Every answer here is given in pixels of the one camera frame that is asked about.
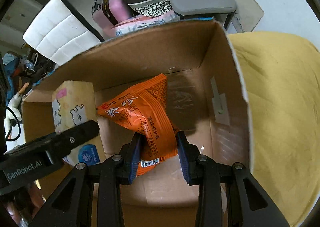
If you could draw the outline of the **beige tissue pack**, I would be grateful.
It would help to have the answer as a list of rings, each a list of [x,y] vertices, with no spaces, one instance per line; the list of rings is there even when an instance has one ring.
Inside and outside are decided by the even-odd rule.
[[[64,81],[52,94],[55,132],[62,133],[89,120],[97,121],[94,88],[91,82]],[[106,159],[101,137],[97,136],[63,158],[69,165],[95,165]]]

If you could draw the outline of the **large cardboard box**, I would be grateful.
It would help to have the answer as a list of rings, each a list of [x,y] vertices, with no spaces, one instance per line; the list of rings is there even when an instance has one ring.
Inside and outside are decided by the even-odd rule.
[[[111,39],[57,68],[22,103],[26,142],[53,133],[52,94],[64,81],[92,82],[99,106],[159,74],[167,75],[167,115],[187,140],[218,163],[248,167],[252,125],[240,63],[214,21],[153,26]],[[213,106],[219,94],[218,118]],[[98,116],[104,154],[118,153],[133,132]],[[199,186],[185,182],[178,156],[121,186],[125,226],[194,226]]]

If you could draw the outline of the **pink suitcase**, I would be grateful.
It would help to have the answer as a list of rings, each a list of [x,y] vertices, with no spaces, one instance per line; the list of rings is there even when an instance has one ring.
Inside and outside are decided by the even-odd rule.
[[[119,23],[133,17],[132,9],[124,0],[95,0],[92,6],[94,22],[108,36]]]

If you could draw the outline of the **orange snack packet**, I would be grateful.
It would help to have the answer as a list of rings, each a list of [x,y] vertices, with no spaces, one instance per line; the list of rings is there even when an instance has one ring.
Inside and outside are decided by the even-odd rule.
[[[142,145],[136,176],[142,176],[159,163],[178,154],[178,129],[167,116],[167,76],[129,87],[97,107],[97,114],[146,137]]]

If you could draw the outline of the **flat cardboard sheet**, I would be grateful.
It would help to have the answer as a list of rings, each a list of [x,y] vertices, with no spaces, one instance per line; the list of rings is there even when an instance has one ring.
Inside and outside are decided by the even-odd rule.
[[[237,8],[232,17],[232,24],[236,32],[252,32],[264,16],[263,9],[255,0],[235,1]]]

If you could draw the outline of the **yellow tablecloth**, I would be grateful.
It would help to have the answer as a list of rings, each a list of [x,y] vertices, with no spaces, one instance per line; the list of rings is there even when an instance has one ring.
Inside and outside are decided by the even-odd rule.
[[[319,50],[280,32],[231,34],[253,123],[251,171],[291,226],[319,198]]]

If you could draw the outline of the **white padded chair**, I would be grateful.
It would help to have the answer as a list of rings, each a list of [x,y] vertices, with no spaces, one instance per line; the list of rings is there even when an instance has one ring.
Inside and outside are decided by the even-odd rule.
[[[59,66],[104,42],[68,0],[50,0],[28,26],[23,40]]]

